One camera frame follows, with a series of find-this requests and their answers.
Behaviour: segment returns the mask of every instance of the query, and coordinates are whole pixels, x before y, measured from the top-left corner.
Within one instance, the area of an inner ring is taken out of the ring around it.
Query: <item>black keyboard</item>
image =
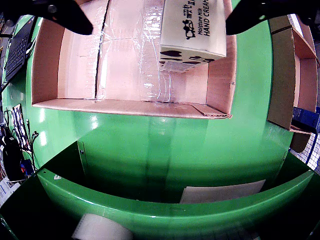
[[[28,36],[25,36],[19,45],[10,52],[8,56],[8,61],[5,65],[6,74],[9,75],[13,70],[15,70],[18,66],[24,63],[26,48],[28,44]]]
[[[32,31],[36,24],[36,18],[33,16],[12,38],[8,58],[5,65],[5,82],[1,85],[0,93],[3,91],[3,85],[8,85],[10,80],[24,66],[26,52]]]

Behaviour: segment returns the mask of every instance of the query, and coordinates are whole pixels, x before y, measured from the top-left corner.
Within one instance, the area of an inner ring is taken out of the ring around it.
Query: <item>screw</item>
[[[48,12],[51,13],[51,14],[56,13],[57,10],[58,10],[58,9],[57,9],[57,7],[56,7],[55,5],[52,5],[52,4],[51,4],[51,5],[48,6]]]

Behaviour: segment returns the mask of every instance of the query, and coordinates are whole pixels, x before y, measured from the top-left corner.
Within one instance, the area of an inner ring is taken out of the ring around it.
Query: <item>black logo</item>
[[[189,57],[190,60],[196,60],[196,61],[200,61],[200,62],[203,62],[203,63],[210,63],[210,62],[213,62],[214,59],[212,58],[203,58],[201,56],[191,56]]]
[[[184,23],[183,30],[185,30],[186,39],[189,40],[190,38],[195,38],[196,35],[193,22],[187,19],[182,22]]]
[[[176,51],[176,50],[169,50],[169,51],[161,51],[160,52],[163,55],[169,56],[169,57],[182,57],[180,55],[181,51]]]

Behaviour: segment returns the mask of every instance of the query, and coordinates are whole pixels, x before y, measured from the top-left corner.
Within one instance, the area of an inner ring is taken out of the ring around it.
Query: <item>small product box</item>
[[[223,0],[166,0],[162,16],[161,71],[187,70],[227,56]]]

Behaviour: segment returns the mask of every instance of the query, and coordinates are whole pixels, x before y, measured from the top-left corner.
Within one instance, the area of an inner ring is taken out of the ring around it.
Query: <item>green curved panel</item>
[[[202,204],[130,200],[64,178],[55,180],[55,173],[47,169],[37,175],[51,201],[77,220],[85,213],[96,214],[122,224],[137,236],[168,239],[252,226],[297,198],[313,173],[307,171],[278,187],[248,197]]]

